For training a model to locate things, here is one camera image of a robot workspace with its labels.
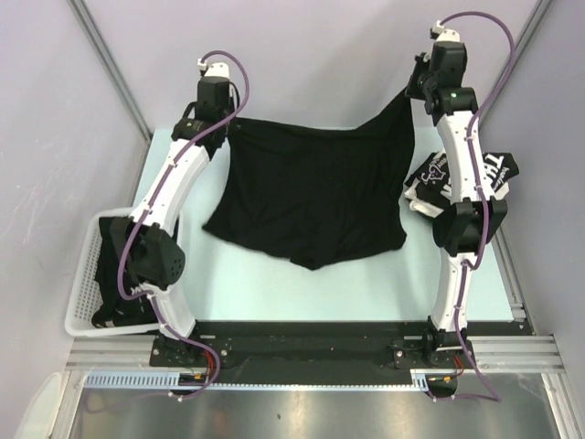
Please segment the black graphic t shirt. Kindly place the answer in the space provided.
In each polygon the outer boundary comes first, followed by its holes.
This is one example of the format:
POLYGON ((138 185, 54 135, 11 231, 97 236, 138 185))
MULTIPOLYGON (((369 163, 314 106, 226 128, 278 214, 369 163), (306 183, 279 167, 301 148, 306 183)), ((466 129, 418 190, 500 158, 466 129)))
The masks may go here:
POLYGON ((406 242, 399 198, 415 133, 404 92, 354 129, 239 118, 228 141, 208 234, 312 271, 406 242))

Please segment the white plastic laundry basket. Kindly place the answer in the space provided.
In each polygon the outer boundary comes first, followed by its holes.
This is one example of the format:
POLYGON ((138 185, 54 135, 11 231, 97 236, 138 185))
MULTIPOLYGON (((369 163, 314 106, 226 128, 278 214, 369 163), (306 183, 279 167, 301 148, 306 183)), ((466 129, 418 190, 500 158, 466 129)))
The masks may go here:
MULTIPOLYGON (((104 210, 95 214, 89 222, 83 241, 80 259, 71 288, 69 304, 65 317, 65 329, 73 337, 114 337, 135 335, 156 331, 158 322, 151 324, 132 324, 122 327, 100 327, 91 323, 91 318, 102 305, 101 290, 95 281, 98 259, 101 252, 101 232, 99 220, 102 218, 127 217, 131 207, 104 210)), ((186 275, 172 285, 166 298, 159 298, 160 312, 168 324, 182 335, 187 335, 195 327, 195 318, 188 310, 186 302, 186 275)))

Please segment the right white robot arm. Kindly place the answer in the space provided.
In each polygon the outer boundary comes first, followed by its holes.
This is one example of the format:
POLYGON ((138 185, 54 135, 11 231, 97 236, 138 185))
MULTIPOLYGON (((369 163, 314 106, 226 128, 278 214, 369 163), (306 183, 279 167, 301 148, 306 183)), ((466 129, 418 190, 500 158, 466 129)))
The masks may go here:
POLYGON ((416 56, 406 94, 424 103, 447 158, 451 202, 432 223, 441 250, 440 281, 429 317, 431 333, 421 344, 423 359, 442 367, 454 356, 455 337, 467 327, 466 305, 472 271, 501 225, 505 201, 495 198, 484 170, 479 142, 479 106, 473 89, 463 86, 467 49, 462 42, 436 40, 416 56))

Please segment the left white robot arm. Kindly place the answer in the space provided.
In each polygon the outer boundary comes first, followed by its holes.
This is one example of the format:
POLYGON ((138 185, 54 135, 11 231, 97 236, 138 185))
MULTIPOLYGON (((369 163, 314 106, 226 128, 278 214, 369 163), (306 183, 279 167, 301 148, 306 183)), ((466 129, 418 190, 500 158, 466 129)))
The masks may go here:
POLYGON ((196 320, 181 285, 186 268, 181 209, 225 141, 238 101, 231 88, 226 76, 207 73, 199 80, 197 99, 175 125, 166 159, 150 189, 129 215, 114 218, 110 227, 120 297, 146 298, 161 333, 173 338, 171 356, 185 366, 200 359, 202 344, 190 336, 196 320))

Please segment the black folded lettered t shirt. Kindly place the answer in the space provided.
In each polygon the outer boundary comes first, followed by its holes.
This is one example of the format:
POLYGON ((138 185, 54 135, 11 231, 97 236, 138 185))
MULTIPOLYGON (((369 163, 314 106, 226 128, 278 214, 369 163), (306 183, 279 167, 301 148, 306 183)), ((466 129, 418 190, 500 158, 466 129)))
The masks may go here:
MULTIPOLYGON (((509 153, 483 153, 484 170, 497 200, 504 199, 509 192, 509 180, 517 177, 519 167, 509 153)), ((421 198, 447 209, 451 204, 451 179, 444 151, 430 154, 420 167, 410 175, 406 189, 417 184, 427 188, 427 195, 421 198)))

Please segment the white folded t shirt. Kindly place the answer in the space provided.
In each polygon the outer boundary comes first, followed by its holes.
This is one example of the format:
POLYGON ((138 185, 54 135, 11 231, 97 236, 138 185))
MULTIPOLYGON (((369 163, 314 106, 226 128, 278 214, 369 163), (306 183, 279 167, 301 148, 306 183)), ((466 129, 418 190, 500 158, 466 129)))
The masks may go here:
POLYGON ((408 187, 404 192, 404 197, 408 202, 408 207, 411 211, 422 214, 429 218, 436 218, 444 212, 444 208, 441 208, 424 198, 420 195, 427 195, 427 188, 422 184, 408 187))

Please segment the black clothes in basket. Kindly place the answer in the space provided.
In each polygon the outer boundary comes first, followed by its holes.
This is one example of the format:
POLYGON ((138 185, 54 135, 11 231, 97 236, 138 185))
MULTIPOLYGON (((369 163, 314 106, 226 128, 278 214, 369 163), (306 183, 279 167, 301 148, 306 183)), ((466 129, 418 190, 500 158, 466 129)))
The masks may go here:
POLYGON ((145 296, 132 301, 120 296, 117 284, 119 257, 110 236, 112 218, 100 218, 98 224, 101 247, 94 280, 99 286, 102 305, 93 314, 91 323, 97 328, 153 324, 156 317, 145 296))

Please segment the aluminium frame rail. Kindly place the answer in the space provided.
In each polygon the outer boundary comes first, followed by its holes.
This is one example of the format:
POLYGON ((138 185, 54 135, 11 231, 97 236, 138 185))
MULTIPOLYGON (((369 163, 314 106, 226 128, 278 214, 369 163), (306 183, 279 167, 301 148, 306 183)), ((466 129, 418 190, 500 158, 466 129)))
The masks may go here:
MULTIPOLYGON (((540 373, 564 370, 552 336, 471 337, 484 373, 540 373)), ((73 342, 67 370, 147 370, 153 335, 81 337, 73 342)))

